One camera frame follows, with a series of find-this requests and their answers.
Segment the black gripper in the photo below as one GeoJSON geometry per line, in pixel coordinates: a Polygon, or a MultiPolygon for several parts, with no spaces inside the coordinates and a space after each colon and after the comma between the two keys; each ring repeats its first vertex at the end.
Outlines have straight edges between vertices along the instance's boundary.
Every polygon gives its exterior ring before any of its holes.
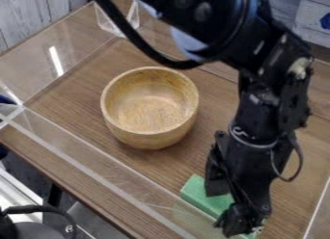
{"type": "Polygon", "coordinates": [[[208,197],[230,194],[234,203],[222,213],[214,227],[230,238],[251,234],[264,226],[272,213],[271,185],[276,179],[291,182],[282,175],[290,155],[296,149],[294,132],[282,133],[267,145],[244,142],[232,132],[214,134],[204,167],[204,191],[208,197]]]}

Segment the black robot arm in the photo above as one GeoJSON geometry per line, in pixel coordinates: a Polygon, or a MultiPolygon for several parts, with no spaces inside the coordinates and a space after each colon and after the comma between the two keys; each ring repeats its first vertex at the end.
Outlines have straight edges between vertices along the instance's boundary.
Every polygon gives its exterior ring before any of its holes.
{"type": "Polygon", "coordinates": [[[272,213],[271,184],[311,115],[311,48],[274,18],[268,0],[136,0],[172,30],[184,60],[168,59],[129,26],[112,0],[93,0],[136,48],[159,64],[191,69],[222,62],[238,70],[238,111],[204,167],[204,192],[231,195],[215,227],[226,237],[256,232],[272,213]]]}

